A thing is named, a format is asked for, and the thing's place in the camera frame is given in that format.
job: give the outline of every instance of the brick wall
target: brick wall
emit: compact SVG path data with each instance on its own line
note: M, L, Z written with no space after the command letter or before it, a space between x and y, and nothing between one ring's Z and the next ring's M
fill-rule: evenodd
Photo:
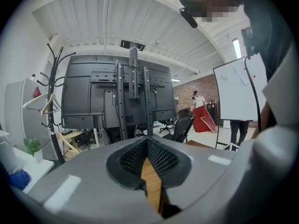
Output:
M193 91L198 91L208 103L210 101L218 102L218 90L214 74L173 88L174 96L179 98L178 106L180 109L189 108L193 105Z

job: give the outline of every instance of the coat rack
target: coat rack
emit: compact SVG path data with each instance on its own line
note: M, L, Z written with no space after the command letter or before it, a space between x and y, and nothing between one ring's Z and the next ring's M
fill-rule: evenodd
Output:
M43 84L42 82L40 82L39 80L37 80L36 82L38 82L39 84L41 84L42 86L48 86L48 95L47 95L47 100L49 101L53 91L54 91L54 88L55 87L59 87L59 86L62 86L64 85L64 82L60 85L55 85L56 82L64 77L60 77L60 78L57 78L56 79L56 73L57 73L57 69L58 69L58 66L60 64L60 62L65 59L66 57L68 56L72 56L74 54L76 54L76 52L72 53L72 54L69 54L69 55L66 55L64 56L62 59L60 59L60 56L61 56L61 53L63 51L63 47L60 49L59 53L57 56L55 56L51 46L49 45L49 43L47 44L47 46L49 47L49 49L51 50L51 53L53 55L53 59L54 59L54 62L53 62L53 66L52 66L52 69L51 69L51 73L50 73L50 77L48 77L47 75L43 74L42 72L40 73L41 75L43 75L44 77L47 78L48 80L48 84ZM54 125L55 126L59 126L60 124L55 124L54 123L54 115L53 115L53 102L50 103L50 106L49 106L49 110L48 110L48 125L45 125L44 123L42 123L43 126L45 127L48 127L51 131L51 139L52 139L52 143L53 143L53 146L54 146L54 149L55 149L55 152L56 152L56 155L58 157L58 160L60 162L60 164L63 164L65 162L62 154L61 154L61 151L60 151L60 147L59 147L59 143L57 141L57 136L56 136L56 133L54 131Z

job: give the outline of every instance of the blue cloth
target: blue cloth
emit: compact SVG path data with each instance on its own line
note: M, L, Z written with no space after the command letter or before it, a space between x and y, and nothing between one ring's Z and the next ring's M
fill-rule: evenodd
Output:
M24 190L24 188L30 182L29 174L27 172L25 172L23 169L20 169L15 174L10 174L9 177L11 180L11 184L21 190Z

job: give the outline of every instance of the white t-shirt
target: white t-shirt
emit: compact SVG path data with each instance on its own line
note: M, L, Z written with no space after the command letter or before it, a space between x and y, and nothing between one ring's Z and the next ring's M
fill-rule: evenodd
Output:
M195 108L203 106L205 101L206 101L205 98L201 95L199 97L195 97L195 104L196 104Z

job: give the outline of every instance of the white ceiling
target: white ceiling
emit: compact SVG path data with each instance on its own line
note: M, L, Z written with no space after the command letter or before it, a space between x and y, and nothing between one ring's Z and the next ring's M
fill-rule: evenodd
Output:
M34 0L32 11L69 52L128 56L121 40L138 42L145 45L140 59L169 66L181 80L236 59L232 40L242 41L240 30L249 26L242 9L213 23L197 19L193 29L180 7L179 0Z

